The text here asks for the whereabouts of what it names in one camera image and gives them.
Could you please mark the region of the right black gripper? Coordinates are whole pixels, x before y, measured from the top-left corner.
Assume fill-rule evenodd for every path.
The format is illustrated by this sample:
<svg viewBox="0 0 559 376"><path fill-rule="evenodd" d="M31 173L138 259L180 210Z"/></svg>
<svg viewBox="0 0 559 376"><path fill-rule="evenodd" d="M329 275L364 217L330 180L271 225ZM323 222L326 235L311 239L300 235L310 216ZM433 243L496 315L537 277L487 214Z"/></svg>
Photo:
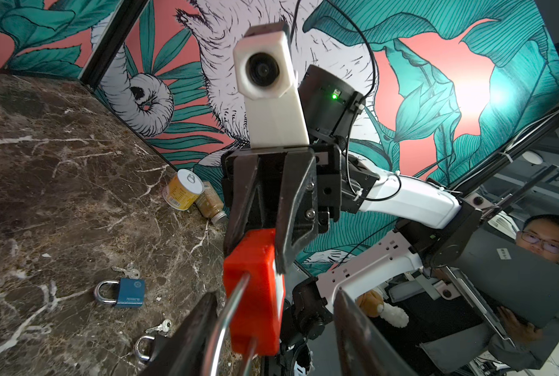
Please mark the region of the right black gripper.
<svg viewBox="0 0 559 376"><path fill-rule="evenodd" d="M249 230L276 228L276 268L286 274L298 254L340 218L337 146L271 147L228 151L221 157L229 256Z"/></svg>

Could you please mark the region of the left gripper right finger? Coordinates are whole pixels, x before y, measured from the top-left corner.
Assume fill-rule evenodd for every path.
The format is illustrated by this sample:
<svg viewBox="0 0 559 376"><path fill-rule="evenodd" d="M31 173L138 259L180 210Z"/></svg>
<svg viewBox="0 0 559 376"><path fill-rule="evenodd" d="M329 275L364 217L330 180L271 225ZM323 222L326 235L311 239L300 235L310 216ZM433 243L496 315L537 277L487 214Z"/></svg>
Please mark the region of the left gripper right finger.
<svg viewBox="0 0 559 376"><path fill-rule="evenodd" d="M334 299L334 324L343 375L409 374L409 365L342 290Z"/></svg>

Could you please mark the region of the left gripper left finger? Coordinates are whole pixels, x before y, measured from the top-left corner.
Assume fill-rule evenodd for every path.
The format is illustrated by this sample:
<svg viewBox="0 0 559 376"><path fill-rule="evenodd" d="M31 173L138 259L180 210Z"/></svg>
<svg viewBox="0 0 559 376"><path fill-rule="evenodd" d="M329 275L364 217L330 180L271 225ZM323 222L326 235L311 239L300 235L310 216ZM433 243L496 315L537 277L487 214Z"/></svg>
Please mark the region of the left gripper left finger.
<svg viewBox="0 0 559 376"><path fill-rule="evenodd" d="M218 319L218 301L207 292L140 375L201 375L206 344Z"/></svg>

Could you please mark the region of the small black padlock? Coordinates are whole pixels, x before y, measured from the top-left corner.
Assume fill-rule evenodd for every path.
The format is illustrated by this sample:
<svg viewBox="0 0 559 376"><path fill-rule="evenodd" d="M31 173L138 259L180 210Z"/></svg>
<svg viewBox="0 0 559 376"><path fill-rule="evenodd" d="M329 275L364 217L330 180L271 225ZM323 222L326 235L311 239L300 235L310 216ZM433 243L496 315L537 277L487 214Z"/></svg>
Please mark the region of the small black padlock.
<svg viewBox="0 0 559 376"><path fill-rule="evenodd" d="M161 324L145 330L133 345L133 353L139 362L146 364L154 360L170 340L172 321L164 319Z"/></svg>

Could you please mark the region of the blue padlock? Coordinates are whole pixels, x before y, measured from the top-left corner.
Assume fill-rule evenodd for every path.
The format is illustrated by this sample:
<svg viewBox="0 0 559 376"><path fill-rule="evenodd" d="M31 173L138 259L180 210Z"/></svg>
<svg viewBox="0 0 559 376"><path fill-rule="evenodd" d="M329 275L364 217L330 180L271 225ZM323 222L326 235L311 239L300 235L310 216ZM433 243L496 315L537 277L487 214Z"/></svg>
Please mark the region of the blue padlock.
<svg viewBox="0 0 559 376"><path fill-rule="evenodd" d="M94 299L103 305L116 308L140 308L145 303L146 282L141 272L133 267L112 266L122 274L118 280L103 280L94 288Z"/></svg>

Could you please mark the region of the red padlock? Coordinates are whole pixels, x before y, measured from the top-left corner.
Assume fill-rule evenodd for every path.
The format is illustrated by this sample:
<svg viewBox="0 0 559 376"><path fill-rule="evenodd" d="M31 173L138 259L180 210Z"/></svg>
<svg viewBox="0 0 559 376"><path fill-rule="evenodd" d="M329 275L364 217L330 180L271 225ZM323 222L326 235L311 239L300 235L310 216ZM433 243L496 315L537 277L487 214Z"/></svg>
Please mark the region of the red padlock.
<svg viewBox="0 0 559 376"><path fill-rule="evenodd" d="M224 260L228 298L207 341L202 375L218 374L226 334L246 364L255 355L274 357L280 351L286 291L284 275L276 268L275 239L274 229L251 230Z"/></svg>

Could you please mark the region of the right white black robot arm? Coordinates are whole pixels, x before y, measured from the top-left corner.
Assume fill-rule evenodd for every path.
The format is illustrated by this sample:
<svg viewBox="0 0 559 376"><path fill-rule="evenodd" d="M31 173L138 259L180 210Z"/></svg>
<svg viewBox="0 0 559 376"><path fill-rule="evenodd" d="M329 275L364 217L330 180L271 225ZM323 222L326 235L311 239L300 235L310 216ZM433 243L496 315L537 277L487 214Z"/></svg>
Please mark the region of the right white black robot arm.
<svg viewBox="0 0 559 376"><path fill-rule="evenodd" d="M250 147L221 159L231 207L224 239L224 287L232 349L274 357L333 319L338 295L356 298L379 278L458 259L480 212L414 177L372 169L346 154L366 98L315 65L302 81L274 61L237 64ZM375 246L329 274L312 277L284 307L283 275L342 212L379 212L397 224Z"/></svg>

